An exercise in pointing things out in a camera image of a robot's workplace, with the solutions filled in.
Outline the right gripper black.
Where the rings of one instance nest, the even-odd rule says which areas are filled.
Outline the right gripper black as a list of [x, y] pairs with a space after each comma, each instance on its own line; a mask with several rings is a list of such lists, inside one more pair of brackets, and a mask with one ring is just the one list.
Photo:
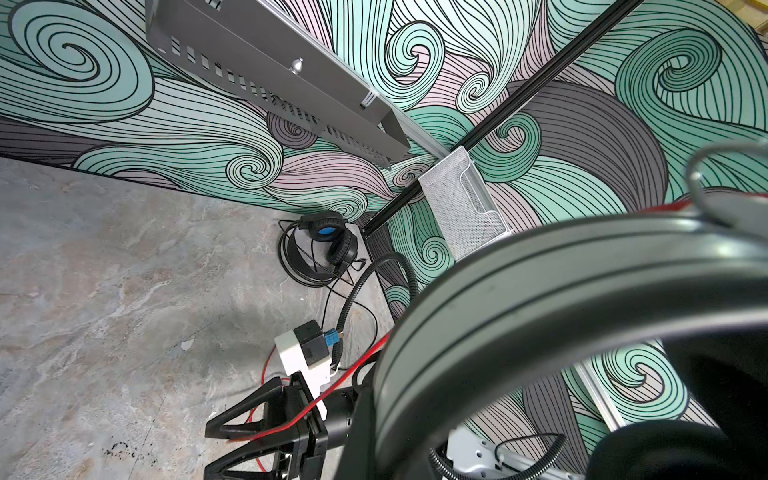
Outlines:
[[[351, 429], [361, 387], [340, 387], [289, 430], [261, 436], [225, 454], [204, 469], [205, 480], [215, 479], [320, 479], [326, 454], [342, 447]], [[207, 439], [242, 440], [285, 421], [285, 388], [273, 377], [233, 407], [210, 419]], [[250, 461], [281, 456], [271, 470], [244, 470]]]

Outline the white black headphones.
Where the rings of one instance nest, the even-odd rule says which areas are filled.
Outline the white black headphones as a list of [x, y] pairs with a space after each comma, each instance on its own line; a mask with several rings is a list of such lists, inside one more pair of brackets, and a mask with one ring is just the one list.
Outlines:
[[767, 475], [767, 201], [707, 194], [698, 150], [676, 213], [592, 217], [499, 241], [413, 300], [379, 357], [340, 479], [429, 475], [428, 451], [470, 414], [598, 354], [649, 339], [715, 420], [623, 427], [587, 468], [599, 479]]

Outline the black blue headphones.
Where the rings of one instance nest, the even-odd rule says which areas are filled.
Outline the black blue headphones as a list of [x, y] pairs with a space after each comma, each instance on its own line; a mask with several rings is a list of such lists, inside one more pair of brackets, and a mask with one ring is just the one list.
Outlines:
[[278, 261], [286, 274], [308, 288], [341, 281], [357, 262], [358, 238], [338, 212], [323, 211], [278, 221]]

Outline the black perforated metal tray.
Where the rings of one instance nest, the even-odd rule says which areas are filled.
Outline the black perforated metal tray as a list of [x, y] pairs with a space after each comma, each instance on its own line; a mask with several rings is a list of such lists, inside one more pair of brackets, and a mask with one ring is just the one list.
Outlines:
[[379, 92], [262, 1], [148, 1], [162, 58], [342, 150], [387, 168], [410, 149]]

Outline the clear plastic wall bin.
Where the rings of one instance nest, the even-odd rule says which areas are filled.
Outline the clear plastic wall bin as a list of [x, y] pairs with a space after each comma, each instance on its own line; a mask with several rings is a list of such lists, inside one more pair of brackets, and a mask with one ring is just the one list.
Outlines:
[[418, 182], [455, 260], [511, 235], [465, 148], [455, 149]]

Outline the aluminium rail back wall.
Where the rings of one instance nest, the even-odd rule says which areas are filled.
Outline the aluminium rail back wall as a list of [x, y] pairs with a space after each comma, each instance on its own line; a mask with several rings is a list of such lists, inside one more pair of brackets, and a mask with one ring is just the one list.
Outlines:
[[376, 100], [380, 100], [387, 105], [398, 120], [398, 123], [404, 134], [416, 144], [422, 147], [428, 153], [434, 155], [438, 160], [449, 155], [450, 150], [440, 144], [428, 131], [422, 128], [417, 122], [410, 118], [404, 111], [387, 100], [383, 94], [374, 87], [368, 88], [368, 93], [362, 104], [370, 106]]

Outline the aluminium rail wall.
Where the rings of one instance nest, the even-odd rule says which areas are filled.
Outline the aluminium rail wall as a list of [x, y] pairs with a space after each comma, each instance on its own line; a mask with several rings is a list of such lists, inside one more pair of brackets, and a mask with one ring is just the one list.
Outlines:
[[450, 150], [440, 144], [428, 131], [422, 128], [417, 122], [410, 118], [404, 111], [387, 100], [383, 94], [374, 87], [368, 88], [368, 93], [362, 104], [370, 106], [376, 100], [380, 100], [387, 105], [398, 120], [398, 123], [404, 134], [416, 144], [422, 147], [428, 153], [434, 155], [438, 160], [449, 155]]
[[580, 362], [574, 365], [574, 369], [588, 391], [598, 412], [611, 432], [619, 430], [627, 425], [607, 389], [590, 361]]

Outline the aluminium rail right wall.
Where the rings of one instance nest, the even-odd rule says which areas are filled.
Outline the aluminium rail right wall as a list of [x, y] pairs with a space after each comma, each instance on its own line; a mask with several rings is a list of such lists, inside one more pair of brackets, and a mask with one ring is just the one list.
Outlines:
[[574, 365], [574, 369], [588, 391], [598, 412], [611, 432], [619, 430], [627, 425], [607, 389], [590, 361], [580, 362]]

